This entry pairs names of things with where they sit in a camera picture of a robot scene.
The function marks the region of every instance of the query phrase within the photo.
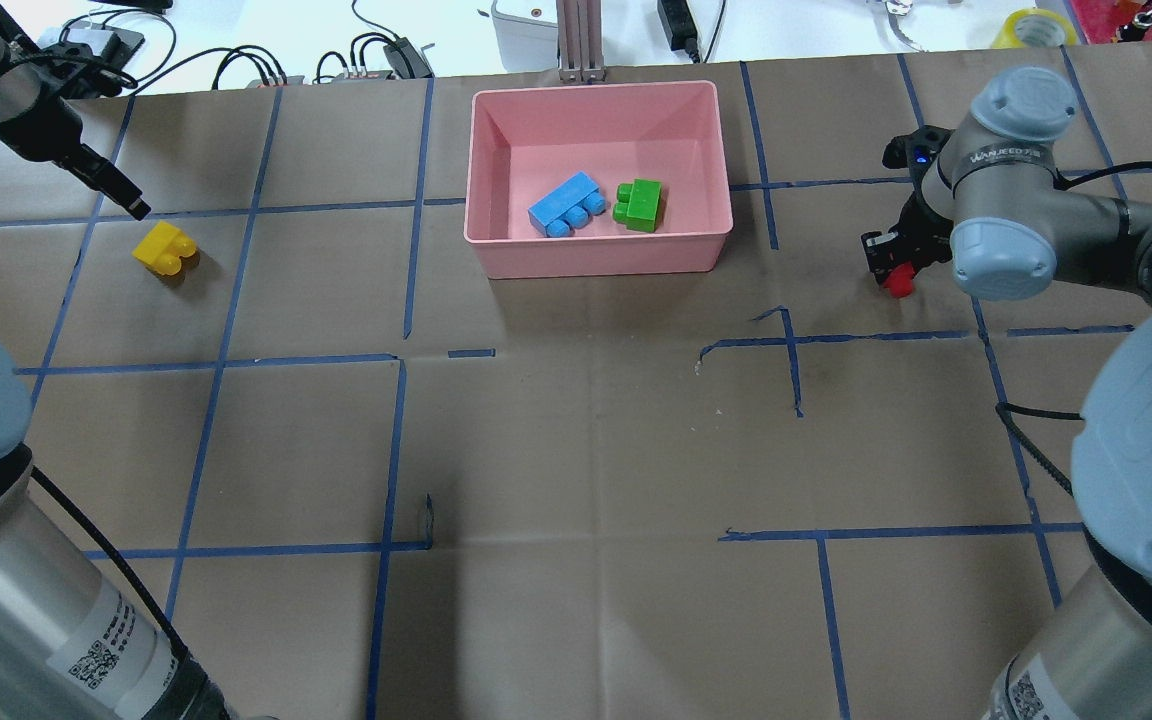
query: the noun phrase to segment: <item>blue toy block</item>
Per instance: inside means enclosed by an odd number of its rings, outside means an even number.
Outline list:
[[[585,173],[576,173],[553,192],[541,197],[526,218],[545,237],[567,237],[573,228],[589,225],[590,215],[599,215],[607,210],[607,199],[598,191],[598,183]]]

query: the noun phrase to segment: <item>tape roll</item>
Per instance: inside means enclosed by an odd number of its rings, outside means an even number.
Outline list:
[[[1029,8],[1007,15],[991,47],[1056,47],[1078,45],[1078,32],[1064,15]]]

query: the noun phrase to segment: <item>yellow toy block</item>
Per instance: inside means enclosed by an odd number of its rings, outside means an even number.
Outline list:
[[[154,229],[132,250],[132,258],[141,260],[157,274],[174,275],[180,272],[180,259],[189,258],[197,251],[195,242],[180,232],[179,227],[159,220]]]

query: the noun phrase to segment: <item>qr code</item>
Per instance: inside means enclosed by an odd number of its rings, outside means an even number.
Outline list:
[[[1043,713],[1046,710],[1043,706],[1043,698],[1038,697],[1034,682],[1029,679],[1028,670],[1020,676],[1020,680],[1016,680],[1015,685],[1011,685],[1011,707],[1015,708],[1020,720],[1047,719],[1047,715]]]
[[[101,682],[105,682],[106,676],[109,675],[111,670],[118,666],[119,655],[114,655],[108,647],[105,647],[105,643],[99,641],[92,643],[92,647],[88,649],[88,654],[83,655],[74,666],[70,667],[69,674],[74,679],[78,680],[79,683],[88,685],[88,689],[99,688]]]

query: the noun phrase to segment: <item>pink bin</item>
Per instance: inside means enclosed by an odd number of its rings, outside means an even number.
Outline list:
[[[548,238],[526,209],[584,170],[608,209]],[[657,232],[613,222],[617,184],[664,182]],[[714,83],[490,90],[473,97],[465,240],[488,278],[712,270],[732,232]]]

